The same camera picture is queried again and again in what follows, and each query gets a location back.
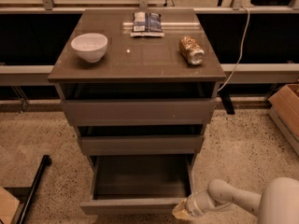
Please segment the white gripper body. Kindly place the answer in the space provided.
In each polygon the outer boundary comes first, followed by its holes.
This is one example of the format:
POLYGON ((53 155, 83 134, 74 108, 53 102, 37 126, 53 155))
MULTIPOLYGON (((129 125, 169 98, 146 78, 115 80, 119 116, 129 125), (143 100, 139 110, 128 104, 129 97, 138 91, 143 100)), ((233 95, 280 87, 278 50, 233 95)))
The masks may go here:
POLYGON ((201 217, 208 209, 208 194, 206 191, 192 193, 186 201, 185 209, 192 217, 201 217))

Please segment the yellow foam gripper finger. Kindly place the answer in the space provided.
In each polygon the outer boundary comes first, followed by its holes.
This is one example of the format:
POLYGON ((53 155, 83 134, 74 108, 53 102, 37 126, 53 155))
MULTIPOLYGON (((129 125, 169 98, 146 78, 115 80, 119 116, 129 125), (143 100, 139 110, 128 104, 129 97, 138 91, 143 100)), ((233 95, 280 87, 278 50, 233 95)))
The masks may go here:
POLYGON ((189 220, 190 219, 191 216, 187 212, 187 210, 185 208, 185 204, 186 204, 186 200, 182 200, 172 210, 172 215, 176 219, 180 219, 180 220, 189 220))

